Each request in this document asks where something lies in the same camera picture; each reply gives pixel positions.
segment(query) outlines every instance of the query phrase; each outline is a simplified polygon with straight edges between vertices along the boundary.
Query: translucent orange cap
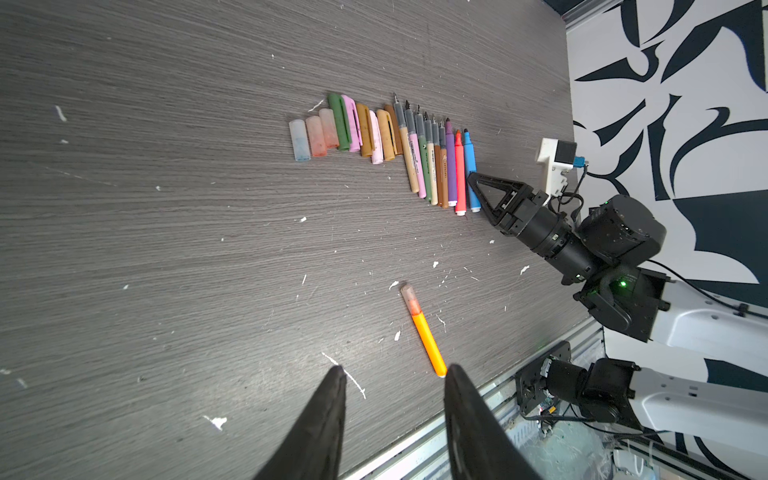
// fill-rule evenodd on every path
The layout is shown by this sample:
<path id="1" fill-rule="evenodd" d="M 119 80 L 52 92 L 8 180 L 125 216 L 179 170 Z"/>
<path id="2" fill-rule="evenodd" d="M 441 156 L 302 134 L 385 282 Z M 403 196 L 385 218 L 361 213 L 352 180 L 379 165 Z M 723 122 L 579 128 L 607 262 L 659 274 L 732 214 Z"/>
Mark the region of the translucent orange cap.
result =
<path id="1" fill-rule="evenodd" d="M 419 301 L 416 299 L 416 294 L 413 292 L 413 287 L 406 283 L 403 288 L 400 289 L 400 293 L 402 294 L 402 298 L 406 301 L 406 305 L 408 306 L 408 311 L 411 313 L 411 316 L 419 315 L 422 312 L 422 307 L 419 305 Z"/>

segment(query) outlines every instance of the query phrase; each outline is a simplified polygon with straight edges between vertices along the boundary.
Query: blue marker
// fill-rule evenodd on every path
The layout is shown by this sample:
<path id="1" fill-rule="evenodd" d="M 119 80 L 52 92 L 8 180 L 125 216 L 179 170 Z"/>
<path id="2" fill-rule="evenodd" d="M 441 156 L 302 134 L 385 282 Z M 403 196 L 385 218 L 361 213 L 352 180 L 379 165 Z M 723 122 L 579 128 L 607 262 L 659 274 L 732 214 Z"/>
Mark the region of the blue marker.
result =
<path id="1" fill-rule="evenodd" d="M 469 174 L 472 172 L 476 172 L 478 170 L 477 164 L 475 163 L 475 145 L 472 144 L 472 140 L 469 138 L 469 130 L 466 128 L 464 129 L 464 173 L 467 177 L 469 177 Z M 478 200 L 478 196 L 475 195 L 475 191 L 473 189 L 469 189 L 469 208 L 472 209 L 473 212 L 478 213 L 480 211 L 480 200 Z"/>

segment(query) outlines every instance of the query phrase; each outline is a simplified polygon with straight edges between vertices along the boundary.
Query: purple marker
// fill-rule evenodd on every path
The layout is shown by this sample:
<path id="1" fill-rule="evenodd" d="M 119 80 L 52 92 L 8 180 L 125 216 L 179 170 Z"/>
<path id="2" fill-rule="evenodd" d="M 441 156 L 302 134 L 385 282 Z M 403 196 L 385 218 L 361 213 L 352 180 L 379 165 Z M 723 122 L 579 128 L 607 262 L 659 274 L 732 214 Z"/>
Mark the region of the purple marker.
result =
<path id="1" fill-rule="evenodd" d="M 448 149 L 448 206 L 455 207 L 458 200 L 456 195 L 456 146 L 451 129 L 451 119 L 445 119 L 445 148 Z"/>

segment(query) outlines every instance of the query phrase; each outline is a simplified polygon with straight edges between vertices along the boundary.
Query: pink pen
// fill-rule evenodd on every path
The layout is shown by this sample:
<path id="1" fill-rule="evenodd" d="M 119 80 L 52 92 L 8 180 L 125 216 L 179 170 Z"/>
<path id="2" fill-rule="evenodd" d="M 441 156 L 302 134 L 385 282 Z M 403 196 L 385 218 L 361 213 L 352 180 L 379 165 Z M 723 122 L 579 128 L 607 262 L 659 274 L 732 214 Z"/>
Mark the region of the pink pen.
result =
<path id="1" fill-rule="evenodd" d="M 411 104 L 406 100 L 406 125 L 408 126 L 408 147 L 413 158 L 413 170 L 419 179 L 419 198 L 427 198 L 427 188 L 424 185 L 424 172 L 422 171 L 422 154 L 419 150 L 419 138 L 416 137 L 416 123 L 413 120 Z"/>
<path id="2" fill-rule="evenodd" d="M 362 135 L 360 134 L 360 118 L 357 116 L 357 106 L 352 98 L 342 95 L 344 108 L 346 108 L 346 120 L 349 122 L 349 151 L 360 151 Z"/>
<path id="3" fill-rule="evenodd" d="M 371 155 L 371 163 L 374 165 L 383 164 L 384 152 L 382 150 L 382 134 L 381 131 L 379 131 L 379 120 L 376 118 L 376 114 L 372 111 L 370 112 L 370 115 L 370 130 L 373 139 L 373 155 Z"/>

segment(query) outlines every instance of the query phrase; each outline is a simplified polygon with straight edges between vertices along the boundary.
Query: green pen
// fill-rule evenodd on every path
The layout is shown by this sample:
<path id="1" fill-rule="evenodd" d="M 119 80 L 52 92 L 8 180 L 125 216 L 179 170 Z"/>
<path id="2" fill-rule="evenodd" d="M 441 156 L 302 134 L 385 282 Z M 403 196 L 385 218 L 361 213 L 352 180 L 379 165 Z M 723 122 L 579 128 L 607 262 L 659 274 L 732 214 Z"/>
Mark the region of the green pen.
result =
<path id="1" fill-rule="evenodd" d="M 328 105 L 333 110 L 333 120 L 336 122 L 336 133 L 339 135 L 339 150 L 349 151 L 351 135 L 349 133 L 349 124 L 346 121 L 346 107 L 341 95 L 328 94 Z"/>
<path id="2" fill-rule="evenodd" d="M 419 153 L 422 155 L 422 172 L 424 172 L 424 189 L 427 191 L 427 201 L 432 200 L 432 185 L 429 182 L 429 159 L 427 158 L 427 137 L 424 133 L 424 117 L 419 115 L 421 105 L 416 107 L 413 115 L 416 120 L 416 137 L 419 139 Z"/>

